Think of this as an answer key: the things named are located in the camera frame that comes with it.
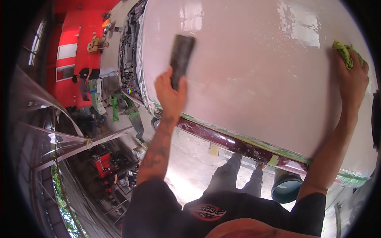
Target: gray pants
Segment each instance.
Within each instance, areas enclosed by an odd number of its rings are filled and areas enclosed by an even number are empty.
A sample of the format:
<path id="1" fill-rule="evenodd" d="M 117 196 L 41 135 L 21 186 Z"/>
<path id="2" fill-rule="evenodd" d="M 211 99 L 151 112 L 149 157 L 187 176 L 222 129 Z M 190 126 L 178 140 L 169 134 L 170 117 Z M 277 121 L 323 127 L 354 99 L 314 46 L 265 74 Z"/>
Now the gray pants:
<path id="1" fill-rule="evenodd" d="M 108 68 L 99 69 L 99 77 L 105 78 L 105 77 L 115 76 L 117 75 L 118 70 L 119 70 L 118 67 L 108 67 Z"/>
<path id="2" fill-rule="evenodd" d="M 218 167 L 212 176 L 209 186 L 203 193 L 203 196 L 219 191 L 232 191 L 248 193 L 260 198 L 263 184 L 263 171 L 260 168 L 253 171 L 249 182 L 247 182 L 242 189 L 235 187 L 235 184 L 237 183 L 237 174 L 241 167 L 241 160 L 242 155 L 234 153 L 226 164 Z"/>

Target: tattooed forearm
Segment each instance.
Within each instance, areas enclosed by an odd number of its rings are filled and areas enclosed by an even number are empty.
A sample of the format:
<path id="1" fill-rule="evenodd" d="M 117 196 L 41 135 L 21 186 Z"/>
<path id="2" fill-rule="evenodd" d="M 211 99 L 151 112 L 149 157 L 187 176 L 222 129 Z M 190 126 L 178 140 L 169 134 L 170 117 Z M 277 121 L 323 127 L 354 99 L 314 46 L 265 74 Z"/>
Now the tattooed forearm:
<path id="1" fill-rule="evenodd" d="M 161 118 L 156 134 L 141 163 L 137 184 L 152 179 L 164 179 L 168 167 L 172 131 L 175 125 L 174 118 L 165 116 Z"/>

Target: black shirt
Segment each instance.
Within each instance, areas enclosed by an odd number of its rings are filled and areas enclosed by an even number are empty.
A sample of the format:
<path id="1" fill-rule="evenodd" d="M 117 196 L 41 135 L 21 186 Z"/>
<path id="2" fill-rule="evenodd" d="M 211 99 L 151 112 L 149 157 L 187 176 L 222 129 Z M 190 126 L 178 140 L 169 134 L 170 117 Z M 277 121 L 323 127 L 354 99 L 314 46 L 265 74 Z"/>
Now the black shirt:
<path id="1" fill-rule="evenodd" d="M 93 69 L 91 71 L 91 75 L 89 77 L 89 80 L 98 79 L 99 73 L 100 73 L 100 69 Z M 86 79 L 87 76 L 89 75 L 89 68 L 82 69 L 78 74 L 79 74 L 79 76 L 81 76 L 81 78 Z"/>
<path id="2" fill-rule="evenodd" d="M 189 202 L 182 211 L 168 185 L 152 180 L 134 189 L 122 237 L 205 237 L 221 223 L 246 217 L 275 228 L 320 236 L 324 213 L 322 193 L 304 197 L 289 212 L 275 201 L 228 191 Z"/>
<path id="3" fill-rule="evenodd" d="M 119 168 L 117 170 L 111 172 L 111 174 L 113 176 L 116 174 L 118 179 L 121 179 L 122 178 L 121 176 L 125 175 L 125 173 L 127 173 L 128 171 L 133 170 L 137 164 L 138 164 L 138 162 L 123 163 L 122 165 L 119 166 Z"/>

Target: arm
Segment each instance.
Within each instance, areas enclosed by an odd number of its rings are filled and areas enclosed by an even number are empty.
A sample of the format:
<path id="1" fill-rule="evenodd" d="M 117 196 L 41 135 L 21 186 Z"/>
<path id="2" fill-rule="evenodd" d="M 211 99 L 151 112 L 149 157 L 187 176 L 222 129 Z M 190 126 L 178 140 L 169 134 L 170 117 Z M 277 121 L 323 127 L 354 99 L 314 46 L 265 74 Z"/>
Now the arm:
<path id="1" fill-rule="evenodd" d="M 344 61 L 335 50 L 338 83 L 342 100 L 342 110 L 339 123 L 331 137 L 313 160 L 306 178 L 300 188 L 296 201 L 311 193 L 327 194 L 339 173 L 344 156 L 357 124 L 357 115 L 369 83 L 368 64 L 364 61 L 361 68 L 357 53 L 350 51 L 354 66 L 347 70 Z"/>
<path id="2" fill-rule="evenodd" d="M 185 77 L 179 81 L 179 91 L 175 91 L 171 87 L 171 76 L 172 67 L 169 67 L 155 82 L 163 116 L 140 165 L 137 185 L 148 180 L 164 180 L 167 171 L 172 132 L 186 101 Z"/>
<path id="3" fill-rule="evenodd" d="M 87 85 L 89 83 L 89 78 L 90 78 L 90 75 L 91 75 L 91 72 L 93 71 L 92 68 L 89 68 L 89 74 L 87 75 L 86 77 L 86 81 L 85 81 L 85 85 Z"/>

